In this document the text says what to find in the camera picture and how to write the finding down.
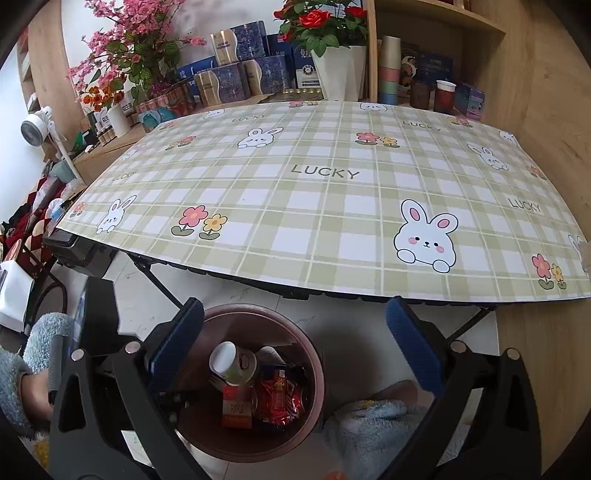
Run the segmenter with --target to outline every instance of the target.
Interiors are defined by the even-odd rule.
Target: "green and white tablecloth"
[[[474,302],[591,296],[577,222],[515,137],[405,107],[269,103],[162,124],[59,228],[324,291]]]

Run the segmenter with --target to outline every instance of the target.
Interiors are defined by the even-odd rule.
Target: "white vase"
[[[107,115],[111,122],[111,126],[113,127],[113,132],[115,132],[115,135],[117,135],[117,137],[123,137],[123,135],[125,135],[127,132],[129,132],[129,130],[131,130],[131,127],[129,126],[129,121],[125,117],[121,105],[117,104],[115,106],[112,106],[110,110],[107,112]]]
[[[366,56],[367,48],[362,46],[327,47],[321,57],[312,52],[322,95],[326,100],[359,100],[365,78]]]

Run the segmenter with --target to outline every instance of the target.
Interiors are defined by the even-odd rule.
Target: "brown trash can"
[[[310,381],[309,408],[283,432],[222,427],[222,394],[208,384],[209,355],[229,340],[256,352],[272,346],[286,360],[302,365]],[[175,388],[199,389],[199,399],[181,414],[178,431],[193,446],[229,462],[262,462],[297,447],[310,434],[324,402],[324,374],[310,339],[283,315],[244,303],[220,305],[205,311],[205,323],[179,370]]]

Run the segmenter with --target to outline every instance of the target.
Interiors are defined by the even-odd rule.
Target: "stack of colorful cups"
[[[400,39],[384,36],[378,59],[378,103],[398,104]]]

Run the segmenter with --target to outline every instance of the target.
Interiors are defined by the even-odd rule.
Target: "silver bolt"
[[[519,354],[519,351],[514,349],[514,348],[508,348],[507,349],[507,356],[511,359],[511,360],[519,360],[521,358],[521,355]]]
[[[460,340],[454,340],[450,347],[456,353],[464,353],[466,350],[468,350],[466,344]]]
[[[84,350],[82,350],[81,348],[79,348],[78,350],[74,350],[72,352],[72,360],[74,360],[75,362],[77,362],[78,360],[82,360],[83,357]]]
[[[125,351],[127,353],[136,353],[141,348],[139,342],[130,342],[125,345]]]

